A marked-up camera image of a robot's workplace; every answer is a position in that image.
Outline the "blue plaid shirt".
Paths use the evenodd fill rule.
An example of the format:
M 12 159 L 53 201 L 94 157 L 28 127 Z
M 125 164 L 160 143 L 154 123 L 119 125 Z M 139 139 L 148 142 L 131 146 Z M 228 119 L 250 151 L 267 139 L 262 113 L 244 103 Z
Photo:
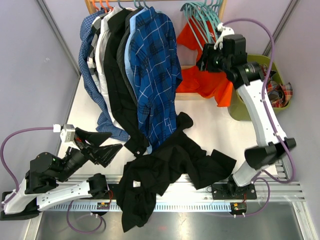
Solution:
M 136 19 L 130 47 L 138 127 L 156 150 L 177 129 L 175 97 L 182 70 L 171 19 L 153 7 L 146 9 Z

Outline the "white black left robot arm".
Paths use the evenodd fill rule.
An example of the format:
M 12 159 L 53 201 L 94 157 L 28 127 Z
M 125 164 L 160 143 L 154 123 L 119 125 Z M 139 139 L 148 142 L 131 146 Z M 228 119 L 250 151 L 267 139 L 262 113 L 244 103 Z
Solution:
M 86 162 L 107 167 L 123 147 L 122 144 L 103 145 L 110 132 L 88 132 L 72 124 L 50 127 L 68 146 L 60 158 L 49 152 L 38 154 L 30 161 L 29 170 L 12 191 L 2 193 L 2 221 L 28 220 L 59 204 L 78 199 L 103 199 L 109 192 L 106 177 L 96 173 L 88 179 L 58 189 Z

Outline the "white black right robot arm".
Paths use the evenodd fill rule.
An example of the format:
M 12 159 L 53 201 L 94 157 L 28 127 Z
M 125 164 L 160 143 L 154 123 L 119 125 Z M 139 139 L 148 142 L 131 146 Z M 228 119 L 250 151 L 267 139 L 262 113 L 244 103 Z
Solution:
M 196 65 L 200 71 L 224 72 L 249 113 L 257 145 L 244 151 L 244 163 L 215 190 L 228 199 L 249 197 L 255 192 L 253 181 L 258 174 L 295 148 L 296 141 L 280 127 L 264 86 L 264 74 L 257 62 L 248 61 L 246 39 L 241 34 L 206 43 Z

